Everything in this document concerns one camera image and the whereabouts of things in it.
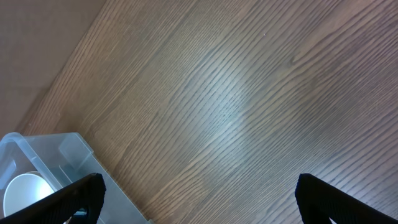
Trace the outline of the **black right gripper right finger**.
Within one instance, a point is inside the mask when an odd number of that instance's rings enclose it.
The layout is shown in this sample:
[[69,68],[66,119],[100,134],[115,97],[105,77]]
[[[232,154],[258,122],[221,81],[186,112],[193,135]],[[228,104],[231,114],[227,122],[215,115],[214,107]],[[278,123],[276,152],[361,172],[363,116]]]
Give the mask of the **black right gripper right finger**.
[[312,174],[300,174],[295,198],[305,224],[387,223],[397,220],[362,203]]

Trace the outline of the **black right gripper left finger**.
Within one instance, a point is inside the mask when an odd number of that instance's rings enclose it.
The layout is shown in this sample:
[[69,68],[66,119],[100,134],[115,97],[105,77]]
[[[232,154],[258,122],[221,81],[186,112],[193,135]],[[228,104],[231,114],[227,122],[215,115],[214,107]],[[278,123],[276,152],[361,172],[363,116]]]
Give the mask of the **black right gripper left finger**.
[[92,173],[1,219],[1,224],[96,224],[105,193],[103,176]]

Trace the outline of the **cream bowl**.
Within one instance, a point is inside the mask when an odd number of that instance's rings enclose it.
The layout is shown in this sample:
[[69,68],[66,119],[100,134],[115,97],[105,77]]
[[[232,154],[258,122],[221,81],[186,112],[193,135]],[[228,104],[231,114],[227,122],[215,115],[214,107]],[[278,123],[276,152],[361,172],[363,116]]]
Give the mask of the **cream bowl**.
[[12,215],[54,192],[37,171],[18,175],[6,187],[2,203],[3,214],[5,217]]

